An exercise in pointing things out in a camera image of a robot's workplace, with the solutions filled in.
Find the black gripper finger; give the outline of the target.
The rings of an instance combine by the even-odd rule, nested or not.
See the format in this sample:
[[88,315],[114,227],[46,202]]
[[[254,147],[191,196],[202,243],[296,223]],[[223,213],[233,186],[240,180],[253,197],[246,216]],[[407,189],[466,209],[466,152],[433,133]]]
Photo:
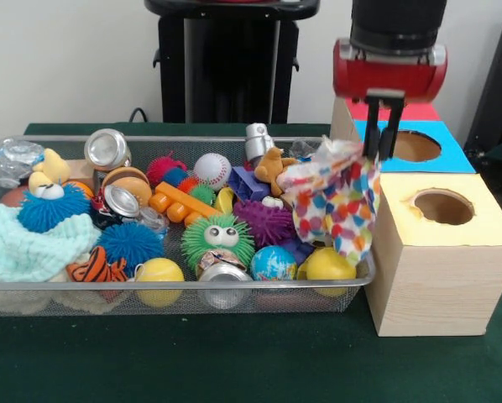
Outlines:
[[380,160],[388,160],[394,154],[395,141],[399,129],[401,115],[404,110],[404,99],[383,99],[382,103],[390,110],[387,126],[380,137]]
[[363,155],[368,160],[375,161],[380,140],[380,130],[378,126],[379,99],[366,99],[365,103],[368,105],[368,115],[365,128]]

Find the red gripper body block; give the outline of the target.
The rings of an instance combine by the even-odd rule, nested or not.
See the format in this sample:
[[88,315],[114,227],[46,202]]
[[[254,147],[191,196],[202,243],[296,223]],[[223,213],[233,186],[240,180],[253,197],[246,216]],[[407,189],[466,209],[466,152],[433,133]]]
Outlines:
[[337,96],[402,97],[426,103],[437,96],[447,74],[447,48],[434,45],[421,55],[379,55],[353,47],[346,38],[333,48],[333,89]]

